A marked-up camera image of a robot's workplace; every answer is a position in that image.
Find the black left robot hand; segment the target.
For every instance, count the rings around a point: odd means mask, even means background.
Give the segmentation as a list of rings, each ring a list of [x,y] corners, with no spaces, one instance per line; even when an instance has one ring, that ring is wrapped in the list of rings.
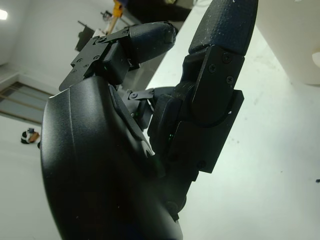
[[[179,212],[211,173],[244,101],[235,89],[256,0],[214,0],[174,87],[128,91],[126,74],[170,50],[175,27],[152,22],[91,38],[48,98],[40,158],[64,240],[181,240]]]

